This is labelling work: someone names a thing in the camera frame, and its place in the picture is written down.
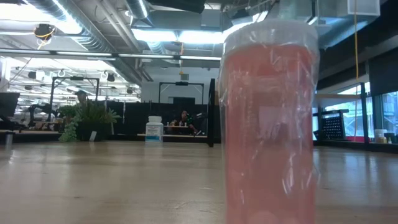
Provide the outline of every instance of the desk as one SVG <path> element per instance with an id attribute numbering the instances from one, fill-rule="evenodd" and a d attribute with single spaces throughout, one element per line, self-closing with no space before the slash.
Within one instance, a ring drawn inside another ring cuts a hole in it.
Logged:
<path id="1" fill-rule="evenodd" d="M 189 128 L 188 126 L 164 126 L 165 128 Z"/>
<path id="2" fill-rule="evenodd" d="M 35 124 L 60 124 L 59 122 L 50 122 L 50 121 L 33 121 Z"/>
<path id="3" fill-rule="evenodd" d="M 146 136 L 146 134 L 137 134 L 137 136 Z M 178 135 L 178 134 L 164 134 L 163 137 L 177 137 L 177 138 L 207 138 L 207 136 L 192 136 L 192 135 Z"/>
<path id="4" fill-rule="evenodd" d="M 36 131 L 36 130 L 0 130 L 0 133 L 5 133 L 5 132 L 14 132 L 16 134 L 59 134 L 58 131 Z"/>

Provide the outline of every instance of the black partition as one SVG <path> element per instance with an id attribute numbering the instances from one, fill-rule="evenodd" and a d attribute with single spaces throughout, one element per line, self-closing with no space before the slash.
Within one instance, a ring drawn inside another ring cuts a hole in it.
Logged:
<path id="1" fill-rule="evenodd" d="M 175 119 L 180 119 L 185 110 L 195 117 L 197 114 L 206 114 L 206 105 L 174 105 L 170 103 L 126 103 L 124 124 L 119 133 L 144 134 L 148 116 L 161 116 L 164 125 Z"/>
<path id="2" fill-rule="evenodd" d="M 116 123 L 113 124 L 114 134 L 121 134 L 123 130 L 124 102 L 107 101 L 106 106 L 121 117 L 116 119 Z"/>
<path id="3" fill-rule="evenodd" d="M 207 122 L 207 144 L 210 147 L 214 146 L 214 117 L 215 117 L 215 94 L 216 93 L 216 80 L 212 78 L 210 80 L 209 87 L 209 102 L 207 106 L 208 122 Z"/>
<path id="4" fill-rule="evenodd" d="M 398 91 L 398 49 L 369 61 L 371 95 L 378 96 Z"/>

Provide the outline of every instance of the exposed duct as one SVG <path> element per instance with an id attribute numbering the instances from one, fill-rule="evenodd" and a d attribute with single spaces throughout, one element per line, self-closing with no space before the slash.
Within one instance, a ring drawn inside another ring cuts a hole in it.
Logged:
<path id="1" fill-rule="evenodd" d="M 71 0 L 27 0 L 27 2 L 43 13 L 50 14 L 59 22 L 66 21 L 68 17 L 81 26 L 82 36 L 74 38 L 76 42 L 82 45 L 90 52 L 115 52 L 114 47 L 106 40 L 102 33 L 92 24 L 77 5 Z M 134 82 L 141 85 L 141 76 L 120 58 L 110 63 L 115 69 L 121 72 L 123 78 L 128 82 Z"/>
<path id="2" fill-rule="evenodd" d="M 147 8 L 147 2 L 145 0 L 126 0 L 126 5 L 127 8 L 129 9 L 129 12 L 133 18 L 135 18 L 136 21 L 141 20 L 142 22 L 145 22 L 146 24 L 149 24 L 150 26 L 153 27 L 152 21 L 149 18 L 149 10 Z M 154 54 L 171 54 L 170 52 L 167 52 L 166 48 L 164 47 L 164 44 L 161 42 L 147 42 L 148 47 L 150 51 L 152 51 Z M 175 60 L 165 60 L 169 63 L 178 63 L 178 61 Z"/>
<path id="3" fill-rule="evenodd" d="M 206 0 L 148 0 L 156 6 L 170 7 L 189 12 L 202 13 Z"/>
<path id="4" fill-rule="evenodd" d="M 145 22 L 153 27 L 152 21 L 149 17 L 148 5 L 145 0 L 125 0 L 130 15 L 134 18 L 131 25 L 134 25 L 138 20 Z"/>

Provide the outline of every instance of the person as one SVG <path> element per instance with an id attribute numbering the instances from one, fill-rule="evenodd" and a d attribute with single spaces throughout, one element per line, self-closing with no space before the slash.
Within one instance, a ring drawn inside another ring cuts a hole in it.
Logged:
<path id="1" fill-rule="evenodd" d="M 83 90 L 79 90 L 76 93 L 77 99 L 79 101 L 80 105 L 86 105 L 87 104 L 87 93 Z"/>
<path id="2" fill-rule="evenodd" d="M 185 110 L 183 110 L 181 112 L 181 119 L 179 119 L 179 121 L 177 121 L 176 119 L 173 120 L 170 123 L 170 126 L 185 126 L 185 123 L 188 126 L 187 130 L 189 130 L 189 133 L 184 131 L 185 128 L 184 129 L 181 128 L 181 130 L 178 130 L 178 132 L 181 132 L 183 134 L 191 134 L 191 133 L 196 134 L 198 132 L 198 130 L 193 125 L 193 118 Z"/>

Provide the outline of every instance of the window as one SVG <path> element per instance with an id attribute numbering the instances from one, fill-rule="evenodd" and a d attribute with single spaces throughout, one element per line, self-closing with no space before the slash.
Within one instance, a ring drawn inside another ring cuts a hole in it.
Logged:
<path id="1" fill-rule="evenodd" d="M 370 93 L 370 83 L 365 83 L 366 93 Z M 344 95 L 359 95 L 361 94 L 361 86 L 354 86 L 350 89 L 338 91 L 337 94 Z M 348 109 L 348 113 L 344 113 L 344 126 L 346 136 L 355 135 L 355 101 L 350 103 L 342 103 L 339 105 L 328 106 L 325 108 L 327 111 L 330 110 L 343 110 Z M 368 132 L 369 137 L 374 137 L 374 126 L 373 126 L 373 104 L 372 98 L 366 98 L 366 114 L 368 117 Z M 362 121 L 362 102 L 361 100 L 356 101 L 356 136 L 364 136 L 363 132 L 363 121 Z"/>
<path id="2" fill-rule="evenodd" d="M 317 113 L 318 108 L 312 108 L 312 114 Z M 317 138 L 314 135 L 314 131 L 318 131 L 318 117 L 317 116 L 312 116 L 312 140 L 317 140 Z"/>
<path id="3" fill-rule="evenodd" d="M 383 129 L 398 134 L 398 92 L 382 95 Z"/>

